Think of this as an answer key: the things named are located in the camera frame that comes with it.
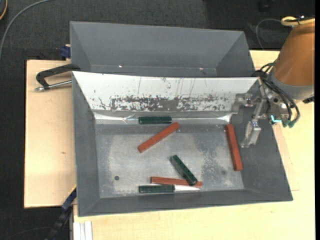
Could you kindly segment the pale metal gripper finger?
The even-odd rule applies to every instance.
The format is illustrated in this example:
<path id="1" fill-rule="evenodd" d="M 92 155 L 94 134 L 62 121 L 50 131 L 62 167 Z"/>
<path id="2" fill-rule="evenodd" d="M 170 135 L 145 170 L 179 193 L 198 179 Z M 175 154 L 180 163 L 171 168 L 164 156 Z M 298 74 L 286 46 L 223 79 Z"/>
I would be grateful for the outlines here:
<path id="1" fill-rule="evenodd" d="M 255 145 L 259 138 L 261 127 L 258 120 L 250 120 L 248 121 L 245 132 L 244 139 L 241 142 L 242 148 L 248 148 L 250 145 Z"/>
<path id="2" fill-rule="evenodd" d="M 231 112 L 238 113 L 240 111 L 241 106 L 245 108 L 254 107 L 260 102 L 261 102 L 261 98 L 259 96 L 253 96 L 253 94 L 248 92 L 237 93 L 235 95 L 235 101 L 231 106 Z"/>

